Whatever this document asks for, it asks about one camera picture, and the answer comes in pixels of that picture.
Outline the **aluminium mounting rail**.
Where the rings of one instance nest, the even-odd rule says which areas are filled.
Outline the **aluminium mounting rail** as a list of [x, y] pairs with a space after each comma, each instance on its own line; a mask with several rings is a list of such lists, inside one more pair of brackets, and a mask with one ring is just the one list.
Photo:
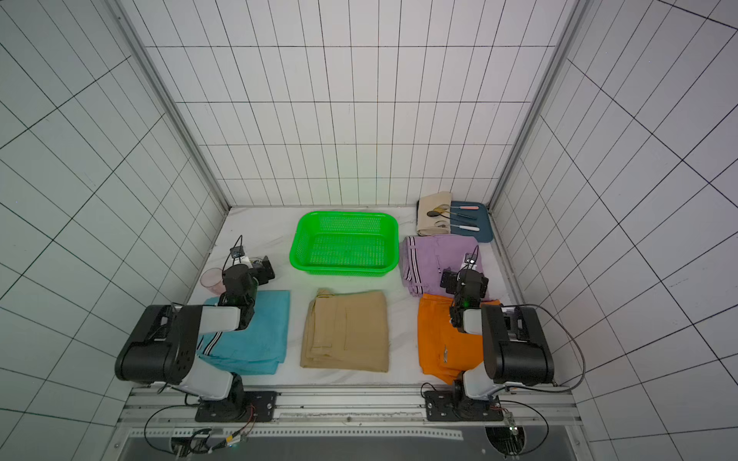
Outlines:
[[[501, 426], [502, 421], [472, 421], [471, 410], [437, 410], [424, 396], [431, 385], [247, 386], [250, 392], [273, 392], [273, 426]], [[117, 424], [141, 428], [194, 428], [194, 407], [173, 390], [136, 388]], [[500, 396], [500, 414], [508, 411], [519, 426], [581, 426], [580, 412], [569, 394], [520, 391]]]

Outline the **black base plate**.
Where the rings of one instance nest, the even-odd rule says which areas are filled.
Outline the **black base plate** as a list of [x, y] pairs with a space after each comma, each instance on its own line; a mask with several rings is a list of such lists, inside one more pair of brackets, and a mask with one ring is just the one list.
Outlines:
[[501, 422], [504, 411], [489, 401], [457, 398], [452, 391], [422, 391], [429, 422]]
[[222, 401], [203, 401], [195, 414], [198, 423], [269, 423], [274, 418], [278, 393], [236, 393]]

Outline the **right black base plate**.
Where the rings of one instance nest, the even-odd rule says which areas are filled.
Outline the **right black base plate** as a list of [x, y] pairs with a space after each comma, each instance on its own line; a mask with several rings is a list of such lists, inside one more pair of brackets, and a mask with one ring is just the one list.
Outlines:
[[429, 422], [501, 422], [504, 411], [489, 401], [457, 398], [452, 391], [422, 391]]

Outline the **purple pants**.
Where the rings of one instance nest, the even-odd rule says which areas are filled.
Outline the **purple pants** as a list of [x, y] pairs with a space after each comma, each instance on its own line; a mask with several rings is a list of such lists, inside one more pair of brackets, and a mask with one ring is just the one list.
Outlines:
[[484, 272], [479, 242], [473, 236], [408, 236], [399, 245], [403, 286], [416, 298], [424, 294], [446, 296], [445, 289], [440, 286], [443, 272], [447, 269], [457, 272], [464, 266], [467, 255], [475, 255], [475, 269]]

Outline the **white handled utensil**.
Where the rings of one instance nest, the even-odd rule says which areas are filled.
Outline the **white handled utensil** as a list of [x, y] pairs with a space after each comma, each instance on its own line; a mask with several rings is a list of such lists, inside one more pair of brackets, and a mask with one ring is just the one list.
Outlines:
[[464, 231], [467, 231], [467, 232], [479, 232], [480, 231], [480, 228], [479, 227], [476, 227], [476, 226], [453, 225], [453, 224], [451, 224], [451, 227], [457, 228], [457, 229], [460, 229], [460, 230], [464, 230]]

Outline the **green plastic basket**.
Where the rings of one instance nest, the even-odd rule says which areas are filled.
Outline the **green plastic basket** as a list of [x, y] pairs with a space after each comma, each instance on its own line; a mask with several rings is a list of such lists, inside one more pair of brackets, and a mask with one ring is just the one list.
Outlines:
[[382, 277], [399, 262], [398, 222], [380, 212], [310, 212], [297, 224], [289, 260], [312, 275]]

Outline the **pink plastic cup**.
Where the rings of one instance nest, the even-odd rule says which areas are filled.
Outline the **pink plastic cup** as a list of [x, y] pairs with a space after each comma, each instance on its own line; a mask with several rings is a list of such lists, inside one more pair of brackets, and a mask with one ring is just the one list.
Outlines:
[[220, 296], [226, 292], [221, 268], [207, 269], [200, 278], [200, 284], [215, 296]]

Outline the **orange pants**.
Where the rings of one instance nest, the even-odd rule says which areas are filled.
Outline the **orange pants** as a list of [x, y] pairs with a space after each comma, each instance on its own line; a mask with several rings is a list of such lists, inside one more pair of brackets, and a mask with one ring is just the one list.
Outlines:
[[451, 298], [424, 295], [417, 317], [419, 363], [425, 375], [448, 385], [484, 363], [482, 336], [460, 332], [451, 323]]

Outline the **dark blue tray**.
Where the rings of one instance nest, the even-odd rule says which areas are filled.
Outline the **dark blue tray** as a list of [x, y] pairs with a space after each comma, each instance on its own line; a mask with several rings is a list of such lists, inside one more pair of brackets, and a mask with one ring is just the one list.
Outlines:
[[451, 224], [453, 225], [466, 225], [476, 226], [480, 228], [479, 232], [467, 232], [467, 230], [460, 230], [457, 228], [451, 228], [451, 234], [472, 236], [480, 243], [490, 243], [494, 239], [494, 234], [491, 226], [490, 217], [488, 215], [487, 208], [484, 204], [474, 202], [461, 202], [453, 201], [451, 206], [478, 206], [478, 211], [461, 211], [452, 212]]

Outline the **teal pants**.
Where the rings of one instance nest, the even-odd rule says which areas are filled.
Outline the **teal pants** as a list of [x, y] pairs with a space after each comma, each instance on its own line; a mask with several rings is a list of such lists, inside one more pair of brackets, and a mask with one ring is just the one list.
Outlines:
[[274, 375], [286, 359], [289, 317], [289, 291], [259, 292], [255, 314], [245, 330], [200, 335], [196, 353], [236, 375]]

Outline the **beige folded cloth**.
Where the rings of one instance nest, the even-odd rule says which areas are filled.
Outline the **beige folded cloth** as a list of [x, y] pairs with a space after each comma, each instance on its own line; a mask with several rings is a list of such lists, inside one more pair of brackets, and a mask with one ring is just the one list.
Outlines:
[[451, 205], [453, 196], [449, 191], [421, 197], [417, 202], [416, 232], [420, 236], [449, 234], [451, 218], [447, 206]]

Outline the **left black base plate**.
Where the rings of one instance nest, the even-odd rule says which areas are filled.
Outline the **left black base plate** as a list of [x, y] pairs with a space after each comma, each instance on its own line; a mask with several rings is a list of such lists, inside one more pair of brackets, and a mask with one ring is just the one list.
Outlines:
[[222, 401], [203, 401], [195, 414], [198, 423], [269, 423], [274, 418], [278, 393], [236, 393]]

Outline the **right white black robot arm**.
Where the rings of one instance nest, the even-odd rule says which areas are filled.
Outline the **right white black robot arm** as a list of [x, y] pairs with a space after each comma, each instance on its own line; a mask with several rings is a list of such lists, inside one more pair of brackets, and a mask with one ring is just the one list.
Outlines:
[[451, 325], [482, 340], [482, 363], [454, 382], [451, 407], [461, 421], [499, 421], [505, 411], [497, 394], [516, 385], [551, 384], [555, 365], [536, 309], [482, 300], [484, 274], [470, 268], [443, 272], [440, 286], [453, 296]]

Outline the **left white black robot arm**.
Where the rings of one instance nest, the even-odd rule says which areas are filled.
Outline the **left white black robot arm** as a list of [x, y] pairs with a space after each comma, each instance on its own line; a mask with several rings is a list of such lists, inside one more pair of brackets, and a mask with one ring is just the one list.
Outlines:
[[199, 423], [269, 422], [276, 394], [247, 392], [240, 375], [207, 363], [198, 351], [229, 332], [247, 332], [256, 313], [258, 288], [275, 278], [268, 257], [235, 262], [220, 270], [225, 292], [216, 305], [146, 307], [115, 362], [119, 380], [161, 384], [199, 398]]

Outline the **beige pants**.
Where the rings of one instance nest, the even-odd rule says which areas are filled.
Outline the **beige pants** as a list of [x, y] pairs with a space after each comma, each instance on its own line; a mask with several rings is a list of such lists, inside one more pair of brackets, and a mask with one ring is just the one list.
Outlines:
[[389, 371], [389, 326], [382, 291], [337, 294], [320, 289], [307, 313], [301, 367]]

